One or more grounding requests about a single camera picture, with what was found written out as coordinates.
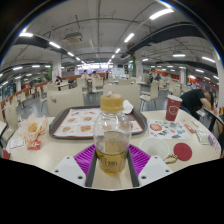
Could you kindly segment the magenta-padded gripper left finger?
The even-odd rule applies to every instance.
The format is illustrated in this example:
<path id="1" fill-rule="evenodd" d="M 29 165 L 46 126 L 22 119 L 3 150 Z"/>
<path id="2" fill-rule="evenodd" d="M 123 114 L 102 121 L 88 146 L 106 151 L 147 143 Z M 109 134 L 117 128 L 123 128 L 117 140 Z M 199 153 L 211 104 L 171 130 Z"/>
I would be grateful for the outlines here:
<path id="1" fill-rule="evenodd" d="M 52 173 L 78 186 L 91 187 L 96 164 L 95 145 L 90 145 L 75 156 L 65 156 Z"/>

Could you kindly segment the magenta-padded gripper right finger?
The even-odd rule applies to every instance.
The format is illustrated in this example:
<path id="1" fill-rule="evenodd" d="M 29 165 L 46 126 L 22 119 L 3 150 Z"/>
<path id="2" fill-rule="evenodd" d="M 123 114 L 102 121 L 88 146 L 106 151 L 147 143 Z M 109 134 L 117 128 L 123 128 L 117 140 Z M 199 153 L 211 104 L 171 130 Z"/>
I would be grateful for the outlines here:
<path id="1" fill-rule="evenodd" d="M 134 145 L 129 145 L 127 160 L 134 187 L 148 185 L 173 173 L 159 156 L 150 156 Z"/>

